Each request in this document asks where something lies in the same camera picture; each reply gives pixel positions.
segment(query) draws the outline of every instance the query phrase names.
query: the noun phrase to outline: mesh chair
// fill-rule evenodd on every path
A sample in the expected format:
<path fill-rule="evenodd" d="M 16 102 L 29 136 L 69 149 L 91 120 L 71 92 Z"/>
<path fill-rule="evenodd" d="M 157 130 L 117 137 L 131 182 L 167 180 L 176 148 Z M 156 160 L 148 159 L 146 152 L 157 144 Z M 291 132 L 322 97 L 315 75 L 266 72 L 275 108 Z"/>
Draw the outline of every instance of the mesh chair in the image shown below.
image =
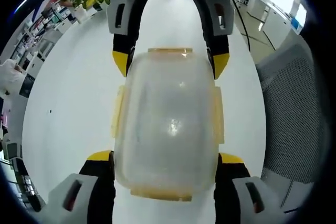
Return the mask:
<path fill-rule="evenodd" d="M 297 36 L 256 68 L 267 128 L 261 179 L 278 194 L 286 212 L 302 205 L 327 148 L 312 55 Z"/>

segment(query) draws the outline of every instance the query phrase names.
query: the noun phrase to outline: transparent plastic container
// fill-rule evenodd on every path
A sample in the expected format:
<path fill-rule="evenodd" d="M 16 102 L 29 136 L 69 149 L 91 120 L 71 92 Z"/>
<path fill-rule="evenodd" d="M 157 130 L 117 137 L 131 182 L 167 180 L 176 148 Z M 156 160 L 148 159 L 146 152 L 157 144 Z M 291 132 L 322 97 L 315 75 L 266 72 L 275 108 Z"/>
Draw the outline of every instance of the transparent plastic container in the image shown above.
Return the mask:
<path fill-rule="evenodd" d="M 183 200 L 214 183 L 215 82 L 207 59 L 154 50 L 133 60 L 114 149 L 117 181 L 142 197 Z"/>

